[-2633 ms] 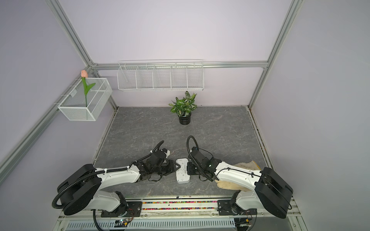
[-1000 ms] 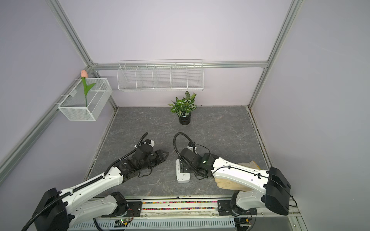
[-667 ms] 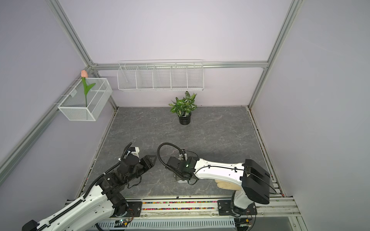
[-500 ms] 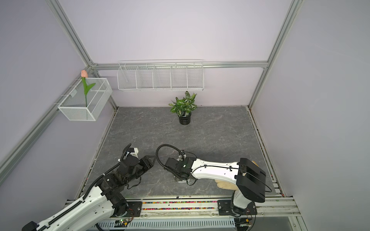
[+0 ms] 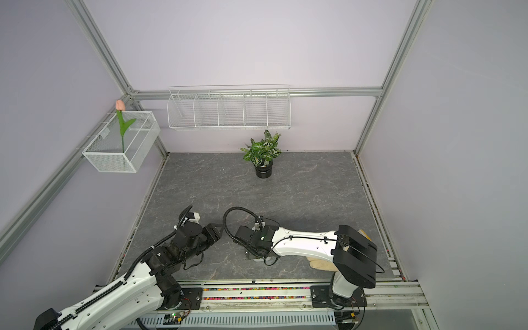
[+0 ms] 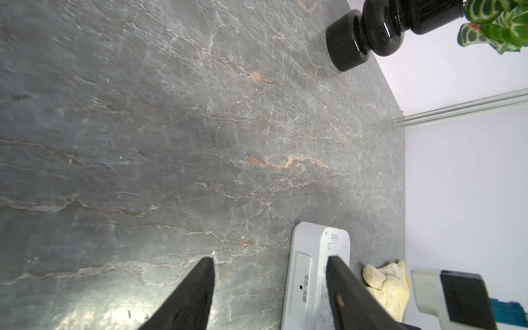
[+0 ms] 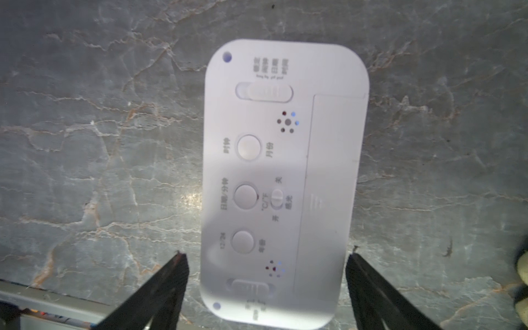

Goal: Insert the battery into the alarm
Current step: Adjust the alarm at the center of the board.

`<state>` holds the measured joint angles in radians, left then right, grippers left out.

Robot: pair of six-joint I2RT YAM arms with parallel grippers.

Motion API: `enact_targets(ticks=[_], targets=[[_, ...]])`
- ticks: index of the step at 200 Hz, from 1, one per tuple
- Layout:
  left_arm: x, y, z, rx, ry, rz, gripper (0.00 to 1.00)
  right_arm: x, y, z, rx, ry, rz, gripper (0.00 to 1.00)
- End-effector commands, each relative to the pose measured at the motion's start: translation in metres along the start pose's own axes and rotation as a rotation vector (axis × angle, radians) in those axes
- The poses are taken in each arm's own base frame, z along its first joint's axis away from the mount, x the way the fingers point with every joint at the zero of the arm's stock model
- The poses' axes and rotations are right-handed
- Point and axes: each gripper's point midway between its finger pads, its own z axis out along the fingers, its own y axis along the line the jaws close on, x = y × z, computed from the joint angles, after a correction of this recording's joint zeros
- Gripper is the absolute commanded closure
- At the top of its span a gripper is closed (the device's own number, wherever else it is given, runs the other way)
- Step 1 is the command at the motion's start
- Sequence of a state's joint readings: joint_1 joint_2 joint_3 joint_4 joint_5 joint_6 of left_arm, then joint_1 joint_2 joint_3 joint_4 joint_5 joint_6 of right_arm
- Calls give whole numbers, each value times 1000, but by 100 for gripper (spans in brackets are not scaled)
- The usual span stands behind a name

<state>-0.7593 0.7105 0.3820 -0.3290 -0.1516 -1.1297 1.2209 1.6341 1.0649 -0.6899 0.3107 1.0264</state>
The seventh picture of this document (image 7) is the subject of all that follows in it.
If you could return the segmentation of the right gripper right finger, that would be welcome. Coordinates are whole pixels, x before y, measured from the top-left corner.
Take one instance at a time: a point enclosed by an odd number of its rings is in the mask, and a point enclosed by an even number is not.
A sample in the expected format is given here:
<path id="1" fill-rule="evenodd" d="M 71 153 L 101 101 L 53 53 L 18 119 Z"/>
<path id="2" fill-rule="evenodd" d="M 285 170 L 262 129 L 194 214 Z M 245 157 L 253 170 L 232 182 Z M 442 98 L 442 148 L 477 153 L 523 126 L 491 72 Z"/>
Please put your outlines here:
<path id="1" fill-rule="evenodd" d="M 359 329 L 439 329 L 358 253 L 349 255 L 345 276 Z"/>

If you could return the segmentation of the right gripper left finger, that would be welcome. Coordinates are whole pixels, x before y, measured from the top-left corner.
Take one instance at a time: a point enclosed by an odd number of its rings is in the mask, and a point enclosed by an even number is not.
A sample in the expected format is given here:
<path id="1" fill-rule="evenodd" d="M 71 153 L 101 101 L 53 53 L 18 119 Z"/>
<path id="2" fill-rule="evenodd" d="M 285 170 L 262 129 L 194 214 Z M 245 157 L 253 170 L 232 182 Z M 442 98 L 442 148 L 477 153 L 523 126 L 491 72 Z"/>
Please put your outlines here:
<path id="1" fill-rule="evenodd" d="M 190 270 L 178 252 L 94 329 L 176 329 Z"/>

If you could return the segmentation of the white battery cover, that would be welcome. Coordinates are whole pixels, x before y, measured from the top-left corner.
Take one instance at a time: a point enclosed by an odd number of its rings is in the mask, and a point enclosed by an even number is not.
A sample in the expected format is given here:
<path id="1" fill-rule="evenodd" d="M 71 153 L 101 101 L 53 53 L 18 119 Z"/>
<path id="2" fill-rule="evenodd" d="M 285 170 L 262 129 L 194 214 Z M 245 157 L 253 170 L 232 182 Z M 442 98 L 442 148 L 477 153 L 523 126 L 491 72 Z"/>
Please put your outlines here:
<path id="1" fill-rule="evenodd" d="M 368 96 L 316 95 L 307 155 L 294 295 L 299 329 L 319 329 L 341 290 Z"/>

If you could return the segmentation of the white alarm device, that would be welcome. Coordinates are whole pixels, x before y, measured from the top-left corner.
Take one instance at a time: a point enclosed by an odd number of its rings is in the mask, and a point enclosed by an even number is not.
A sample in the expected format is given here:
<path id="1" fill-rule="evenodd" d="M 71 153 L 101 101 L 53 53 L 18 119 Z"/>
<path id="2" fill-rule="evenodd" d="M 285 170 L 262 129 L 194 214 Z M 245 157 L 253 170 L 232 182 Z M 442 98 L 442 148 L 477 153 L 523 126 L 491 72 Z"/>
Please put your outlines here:
<path id="1" fill-rule="evenodd" d="M 299 329 L 294 295 L 314 97 L 369 96 L 342 45 L 238 39 L 204 85 L 200 292 L 214 315 Z"/>

